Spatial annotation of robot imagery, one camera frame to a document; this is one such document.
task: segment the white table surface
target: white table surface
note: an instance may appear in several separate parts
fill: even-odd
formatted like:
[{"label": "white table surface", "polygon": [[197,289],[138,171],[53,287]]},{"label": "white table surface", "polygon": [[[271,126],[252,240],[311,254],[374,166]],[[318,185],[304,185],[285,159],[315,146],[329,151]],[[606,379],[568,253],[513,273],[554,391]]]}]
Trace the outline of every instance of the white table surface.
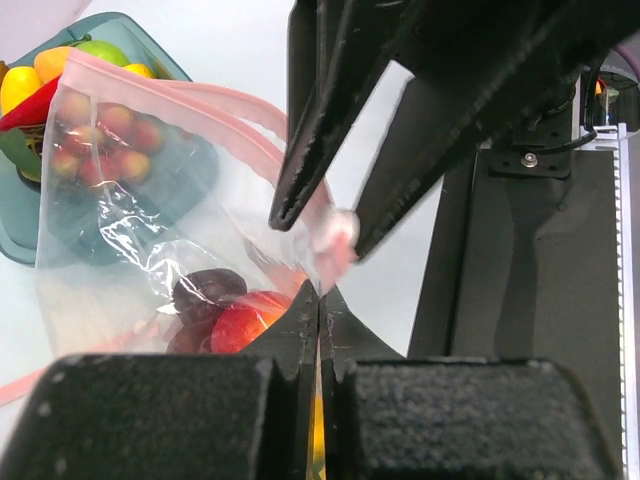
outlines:
[{"label": "white table surface", "polygon": [[[293,0],[94,0],[82,16],[119,11],[136,20],[197,82],[243,90],[286,110],[286,45]],[[336,203],[352,207],[410,78],[391,65],[328,174]],[[440,186],[364,265],[339,284],[351,310],[406,353]],[[47,365],[51,353],[34,272],[0,257],[0,385]],[[0,451],[22,401],[0,408]]]}]

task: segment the yellow fruit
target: yellow fruit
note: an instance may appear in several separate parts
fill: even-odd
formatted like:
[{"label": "yellow fruit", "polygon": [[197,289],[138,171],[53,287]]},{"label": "yellow fruit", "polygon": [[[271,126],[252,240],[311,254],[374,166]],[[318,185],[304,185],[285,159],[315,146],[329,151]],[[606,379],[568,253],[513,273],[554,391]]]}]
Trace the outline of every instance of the yellow fruit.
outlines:
[{"label": "yellow fruit", "polygon": [[33,95],[42,81],[33,67],[13,67],[4,76],[0,87],[0,110],[6,115]]},{"label": "yellow fruit", "polygon": [[36,55],[33,61],[33,68],[38,72],[38,76],[42,83],[49,83],[56,77],[62,75],[64,65],[73,47],[56,47]]},{"label": "yellow fruit", "polygon": [[126,67],[122,68],[128,70],[131,73],[137,73],[142,77],[156,78],[151,69],[143,63],[132,63],[131,65],[127,65]]}]

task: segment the red apple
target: red apple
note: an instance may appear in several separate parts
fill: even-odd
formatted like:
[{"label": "red apple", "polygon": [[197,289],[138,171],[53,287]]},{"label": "red apple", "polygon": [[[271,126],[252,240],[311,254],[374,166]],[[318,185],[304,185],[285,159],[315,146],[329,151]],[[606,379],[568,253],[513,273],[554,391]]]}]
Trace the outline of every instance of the red apple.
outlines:
[{"label": "red apple", "polygon": [[213,353],[237,353],[275,323],[291,305],[276,292],[249,292],[220,316],[211,333]]}]

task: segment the yellow lemon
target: yellow lemon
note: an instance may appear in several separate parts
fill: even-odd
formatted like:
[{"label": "yellow lemon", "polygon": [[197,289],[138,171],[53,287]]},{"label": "yellow lemon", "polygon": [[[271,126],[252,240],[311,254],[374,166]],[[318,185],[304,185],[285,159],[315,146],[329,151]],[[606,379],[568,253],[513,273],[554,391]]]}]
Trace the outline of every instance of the yellow lemon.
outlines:
[{"label": "yellow lemon", "polygon": [[13,67],[0,86],[0,110],[6,115],[24,102],[42,86],[42,81],[33,67]]},{"label": "yellow lemon", "polygon": [[137,73],[142,77],[156,78],[156,76],[153,74],[151,69],[143,63],[132,63],[131,65],[127,65],[126,67],[122,67],[122,68],[132,73]]}]

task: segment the black cable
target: black cable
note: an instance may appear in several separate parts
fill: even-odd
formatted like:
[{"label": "black cable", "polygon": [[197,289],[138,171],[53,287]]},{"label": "black cable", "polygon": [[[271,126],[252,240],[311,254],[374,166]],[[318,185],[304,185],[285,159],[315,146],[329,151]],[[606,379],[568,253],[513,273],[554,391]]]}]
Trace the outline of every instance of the black cable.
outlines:
[{"label": "black cable", "polygon": [[584,110],[583,110],[583,126],[584,129],[588,132],[586,135],[583,135],[580,138],[576,138],[575,140],[571,140],[570,142],[562,143],[560,145],[554,145],[553,147],[531,147],[526,149],[527,152],[542,154],[542,155],[550,155],[553,153],[563,153],[571,150],[575,150],[576,148],[582,147],[589,142],[595,140],[598,136],[598,133],[594,130],[593,124],[594,115],[595,115],[595,104],[596,104],[596,89],[598,86],[598,75],[600,75],[600,68],[602,68],[602,64],[604,63],[604,58],[601,61],[598,61],[595,65],[591,67],[591,71],[589,72],[589,78],[587,80],[587,86],[585,88],[585,99],[584,99]]}]

